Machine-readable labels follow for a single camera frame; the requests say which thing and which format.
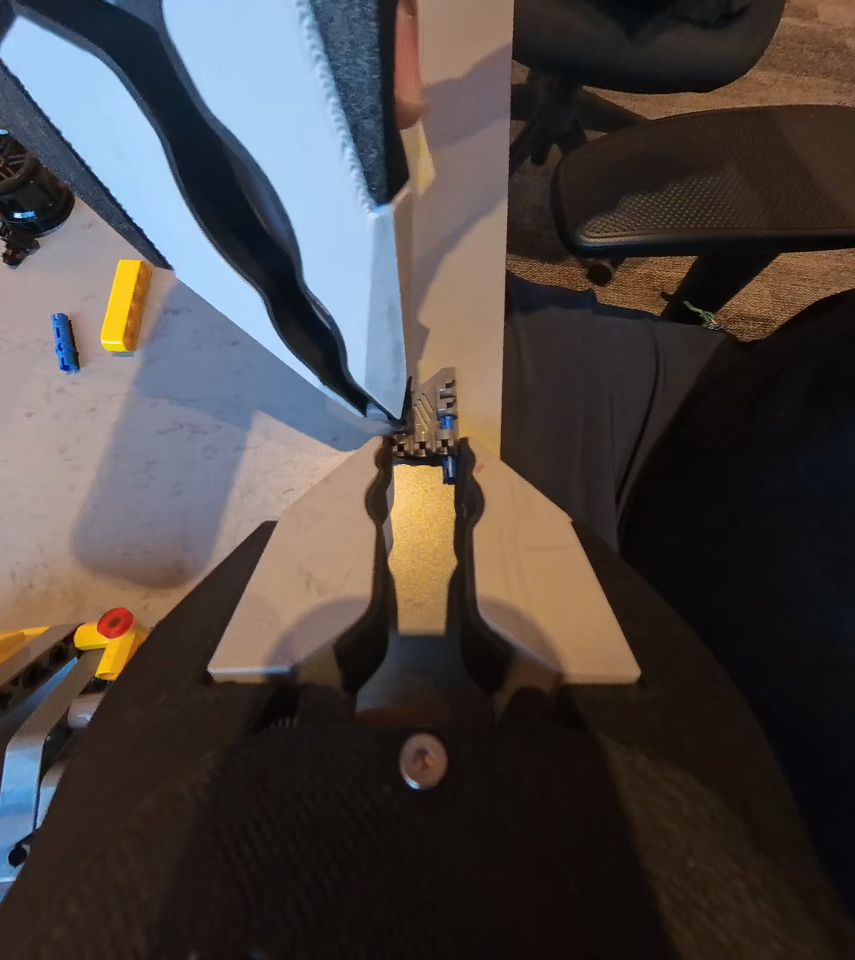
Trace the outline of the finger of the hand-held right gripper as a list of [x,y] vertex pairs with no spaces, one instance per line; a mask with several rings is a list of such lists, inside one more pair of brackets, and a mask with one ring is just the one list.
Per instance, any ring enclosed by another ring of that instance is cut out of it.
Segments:
[[408,384],[399,214],[409,173],[373,199],[305,2],[153,2],[154,20],[218,131],[266,175],[308,292],[343,338],[368,413],[402,416]]
[[165,33],[109,2],[13,2],[0,59],[180,280],[351,411],[328,310],[266,175],[218,130]]

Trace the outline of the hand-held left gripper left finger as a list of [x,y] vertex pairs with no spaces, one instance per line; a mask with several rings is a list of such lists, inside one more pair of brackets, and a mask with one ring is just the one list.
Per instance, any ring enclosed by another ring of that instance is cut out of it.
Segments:
[[392,446],[373,438],[289,506],[208,663],[210,678],[358,693],[388,648],[393,498]]

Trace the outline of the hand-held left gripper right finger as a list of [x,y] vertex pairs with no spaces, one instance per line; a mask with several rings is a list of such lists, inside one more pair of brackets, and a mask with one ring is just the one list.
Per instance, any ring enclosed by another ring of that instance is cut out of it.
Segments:
[[630,687],[641,667],[564,510],[483,445],[458,445],[450,583],[469,677],[486,695]]

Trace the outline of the grey brick panel assembly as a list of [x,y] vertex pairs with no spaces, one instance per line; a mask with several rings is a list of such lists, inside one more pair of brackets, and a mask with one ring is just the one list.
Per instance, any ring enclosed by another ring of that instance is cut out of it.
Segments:
[[455,462],[459,442],[458,375],[442,367],[409,391],[401,428],[392,437],[400,462]]

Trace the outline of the pale grey desk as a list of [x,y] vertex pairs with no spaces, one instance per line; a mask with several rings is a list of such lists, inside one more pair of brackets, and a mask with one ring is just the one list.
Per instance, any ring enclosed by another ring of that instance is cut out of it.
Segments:
[[[418,10],[428,109],[399,129],[406,387],[454,367],[462,431],[498,450],[514,2]],[[22,266],[2,264],[0,238],[0,631],[110,607],[161,619],[391,422],[327,395],[70,191]],[[152,267],[132,353],[100,342],[122,259]],[[58,366],[57,312],[79,373]]]

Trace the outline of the person's right hand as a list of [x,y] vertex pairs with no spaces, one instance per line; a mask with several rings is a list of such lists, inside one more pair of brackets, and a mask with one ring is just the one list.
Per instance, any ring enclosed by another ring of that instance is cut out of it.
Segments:
[[419,9],[416,1],[398,1],[395,26],[394,94],[401,131],[421,121],[429,103],[421,69]]

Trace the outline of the small black brick connector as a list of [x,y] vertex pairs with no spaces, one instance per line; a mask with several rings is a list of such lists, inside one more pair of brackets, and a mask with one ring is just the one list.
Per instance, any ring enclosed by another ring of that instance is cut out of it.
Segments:
[[27,258],[36,254],[40,248],[40,240],[30,230],[21,228],[18,224],[2,222],[0,224],[0,239],[4,243],[2,262],[11,269],[18,269]]

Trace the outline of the yellow brick beam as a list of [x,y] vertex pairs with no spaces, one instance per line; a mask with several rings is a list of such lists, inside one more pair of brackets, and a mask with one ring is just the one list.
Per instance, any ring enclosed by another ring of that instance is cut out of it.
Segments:
[[100,343],[105,351],[113,354],[136,351],[151,277],[152,267],[145,261],[118,261],[100,331]]

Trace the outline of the blue brick pin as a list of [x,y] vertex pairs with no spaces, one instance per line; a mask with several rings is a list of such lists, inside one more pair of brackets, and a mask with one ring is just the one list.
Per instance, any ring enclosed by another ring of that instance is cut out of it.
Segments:
[[60,371],[67,375],[79,374],[81,364],[70,317],[65,313],[57,312],[51,314],[50,321],[54,352]]

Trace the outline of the person's dark clothing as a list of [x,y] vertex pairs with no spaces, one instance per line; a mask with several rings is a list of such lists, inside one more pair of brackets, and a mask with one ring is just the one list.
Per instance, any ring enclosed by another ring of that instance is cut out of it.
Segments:
[[706,642],[855,921],[855,289],[740,342],[505,281],[501,456]]

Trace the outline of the black office chair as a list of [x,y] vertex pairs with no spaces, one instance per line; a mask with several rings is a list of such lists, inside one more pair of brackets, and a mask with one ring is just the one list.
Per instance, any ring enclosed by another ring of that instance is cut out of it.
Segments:
[[594,93],[706,93],[743,77],[770,46],[784,1],[516,1],[509,175],[646,118]]
[[694,257],[661,318],[706,326],[781,255],[855,248],[855,107],[648,120],[565,155],[550,206],[576,258]]

